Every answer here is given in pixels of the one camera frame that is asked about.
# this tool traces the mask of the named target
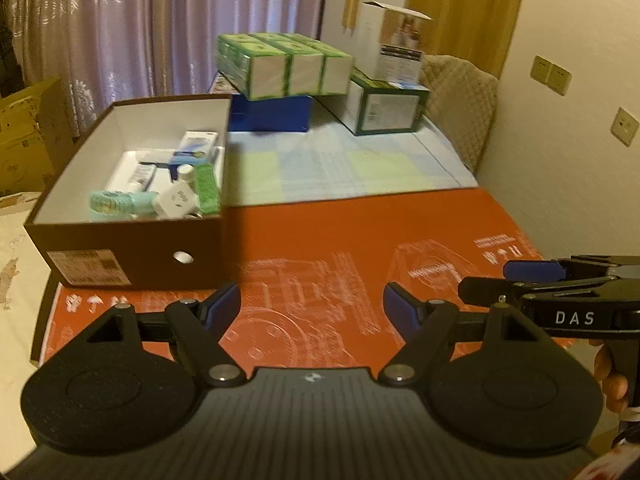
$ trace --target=yellow cardboard box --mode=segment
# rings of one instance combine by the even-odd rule
[[[0,100],[0,196],[43,190],[66,166],[73,147],[60,79]]]

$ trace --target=ribbed gray surface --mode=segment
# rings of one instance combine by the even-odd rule
[[[448,435],[416,394],[379,386],[367,370],[263,369],[240,388],[215,390],[171,437],[114,457],[41,447],[10,480],[566,480],[592,460],[514,459]]]

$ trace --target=person's hand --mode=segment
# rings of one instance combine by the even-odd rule
[[[602,391],[607,397],[607,408],[614,413],[622,413],[626,408],[626,390],[628,381],[624,375],[612,370],[609,348],[601,340],[589,341],[592,346],[601,346],[594,359],[593,376],[602,382]]]

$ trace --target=green box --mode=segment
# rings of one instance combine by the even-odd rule
[[[221,34],[216,62],[249,101],[286,95],[287,55],[257,38]]]
[[[353,56],[338,50],[322,41],[313,40],[302,34],[283,34],[285,38],[305,44],[322,52],[322,82],[320,95],[346,94],[353,69]]]
[[[254,38],[287,54],[287,95],[318,95],[324,55],[310,46],[272,32],[252,34]]]
[[[417,131],[428,96],[424,86],[373,81],[354,69],[347,95],[318,100],[359,136]]]

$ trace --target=electrical socket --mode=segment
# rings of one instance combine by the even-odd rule
[[[638,120],[625,109],[620,108],[611,125],[611,133],[614,134],[626,146],[631,145],[638,131]]]
[[[531,67],[531,78],[546,85],[546,78],[549,76],[552,66],[553,63],[549,60],[536,56],[536,59],[533,60],[533,66]]]
[[[565,95],[571,81],[571,73],[558,65],[553,65],[546,78],[546,85],[554,92]]]

